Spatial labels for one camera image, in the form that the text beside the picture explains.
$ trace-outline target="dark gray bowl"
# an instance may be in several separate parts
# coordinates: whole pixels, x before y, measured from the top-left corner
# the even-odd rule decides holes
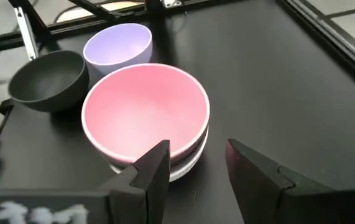
[[[10,97],[37,111],[63,111],[82,100],[89,85],[84,58],[59,50],[24,65],[9,84]]]

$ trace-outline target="bowl rim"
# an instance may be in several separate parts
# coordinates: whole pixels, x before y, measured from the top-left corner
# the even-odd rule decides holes
[[[113,63],[98,63],[98,62],[95,62],[93,60],[91,60],[87,55],[86,55],[86,49],[88,48],[88,45],[89,43],[94,40],[94,38],[96,38],[97,35],[100,35],[101,33],[103,32],[106,32],[107,30],[110,30],[110,29],[115,29],[116,27],[120,27],[120,26],[137,26],[137,27],[141,27],[141,28],[144,28],[149,34],[150,34],[150,38],[148,40],[148,43],[146,43],[145,47],[143,50],[141,50],[139,53],[133,55],[132,57],[129,57],[128,59],[125,59],[125,60],[121,60],[119,62],[113,62]],[[87,62],[89,62],[90,64],[92,65],[98,65],[98,66],[105,66],[105,65],[108,65],[108,66],[112,66],[112,65],[119,65],[120,63],[124,63],[124,62],[127,62],[127,61],[130,61],[132,60],[133,58],[137,57],[138,55],[140,55],[142,52],[144,52],[146,49],[148,49],[149,45],[151,44],[152,42],[152,33],[151,33],[151,30],[142,25],[142,24],[138,24],[138,23],[124,23],[124,24],[118,24],[118,25],[115,25],[115,26],[111,26],[111,27],[108,27],[108,28],[105,28],[103,30],[101,30],[100,32],[98,32],[97,34],[95,34],[94,36],[92,36],[85,44],[85,46],[83,47],[83,57],[85,58],[85,60]]]
[[[102,84],[102,82],[104,82],[105,80],[107,80],[109,77],[123,71],[126,69],[130,69],[133,67],[143,67],[143,66],[156,66],[156,67],[165,67],[168,69],[172,69],[175,71],[178,71],[179,73],[187,76],[188,78],[190,78],[196,85],[197,87],[200,89],[200,91],[202,92],[203,98],[205,99],[205,104],[206,104],[206,116],[205,116],[205,120],[202,124],[201,129],[199,130],[199,132],[195,135],[195,137],[193,139],[191,139],[190,142],[188,142],[187,144],[185,144],[183,147],[181,147],[180,149],[178,149],[177,151],[173,152],[170,154],[170,159],[173,159],[175,157],[178,157],[181,153],[185,152],[186,150],[188,150],[194,143],[196,143],[199,138],[201,138],[201,136],[203,135],[203,133],[205,132],[206,128],[208,127],[208,123],[209,123],[209,118],[210,118],[210,104],[209,104],[209,98],[208,95],[206,94],[205,89],[203,88],[203,86],[201,85],[201,83],[199,83],[199,81],[194,78],[192,75],[190,75],[189,73],[183,71],[180,68],[177,67],[173,67],[170,65],[164,65],[161,63],[141,63],[141,64],[137,64],[137,65],[130,65],[124,68],[120,68],[114,72],[111,72],[110,74],[106,75],[105,77],[103,77],[100,81],[98,81],[94,87],[89,91],[89,93],[87,94],[85,101],[83,103],[82,106],[82,112],[81,112],[81,121],[82,121],[82,126],[83,126],[83,131],[86,134],[86,137],[89,139],[89,141],[101,152],[103,152],[104,154],[106,154],[107,156],[117,160],[117,161],[121,161],[124,163],[128,163],[128,164],[132,164],[133,162],[135,162],[138,158],[135,157],[131,157],[131,156],[124,156],[122,154],[118,154],[115,153],[114,151],[109,151],[106,149],[106,147],[104,147],[102,144],[100,144],[90,133],[90,130],[88,129],[87,125],[86,125],[86,118],[85,118],[85,114],[86,114],[86,106],[88,103],[88,100],[90,99],[90,96],[92,95],[92,93],[95,91],[95,89],[97,89],[97,86],[99,86],[100,84]]]
[[[79,73],[79,75],[76,77],[76,79],[71,82],[68,86],[66,86],[63,90],[60,90],[59,92],[49,96],[49,97],[46,97],[46,98],[42,98],[42,99],[38,99],[38,100],[21,100],[21,99],[18,99],[16,98],[15,96],[13,96],[11,94],[11,91],[10,91],[10,86],[11,86],[11,83],[14,81],[15,77],[18,76],[18,74],[20,73],[21,70],[25,69],[27,66],[29,66],[30,64],[32,64],[34,61],[36,60],[41,60],[41,58],[45,58],[45,57],[50,57],[52,56],[53,54],[60,54],[60,53],[72,53],[76,56],[79,56],[79,58],[81,58],[81,62],[82,62],[82,69]],[[25,65],[23,65],[20,69],[18,69],[18,71],[13,75],[13,77],[10,79],[9,81],[9,84],[7,86],[7,93],[9,94],[9,96],[13,99],[13,100],[16,100],[17,102],[20,102],[20,103],[37,103],[37,102],[42,102],[42,101],[45,101],[45,100],[49,100],[57,95],[59,95],[60,93],[64,92],[65,90],[69,89],[82,75],[85,74],[85,70],[86,70],[86,63],[85,63],[85,59],[79,54],[79,53],[76,53],[72,50],[55,50],[53,52],[50,52],[48,54],[45,54],[43,56],[39,56],[37,57],[36,59],[33,59],[31,61],[29,61],[28,63],[26,63]]]

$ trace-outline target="lavender bowl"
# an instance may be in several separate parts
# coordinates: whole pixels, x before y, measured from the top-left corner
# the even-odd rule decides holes
[[[119,24],[104,29],[87,41],[85,60],[102,75],[138,63],[152,55],[151,31],[140,24]]]

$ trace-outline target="pink bowl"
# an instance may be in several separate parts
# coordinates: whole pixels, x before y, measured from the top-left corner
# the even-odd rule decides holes
[[[82,125],[91,143],[118,164],[131,164],[163,139],[180,159],[205,133],[209,99],[187,72],[169,65],[131,65],[88,93]]]

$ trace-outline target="black table surface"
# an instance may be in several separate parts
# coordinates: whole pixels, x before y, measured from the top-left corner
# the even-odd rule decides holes
[[[211,105],[205,151],[170,184],[164,223],[243,222],[227,138],[334,189],[355,188],[353,75],[279,5],[247,0],[173,16],[166,31],[160,23],[144,23],[152,61],[191,73]],[[81,52],[92,35],[59,44]],[[52,116],[16,105],[0,141],[0,189],[91,189],[114,175],[85,138],[79,110]]]

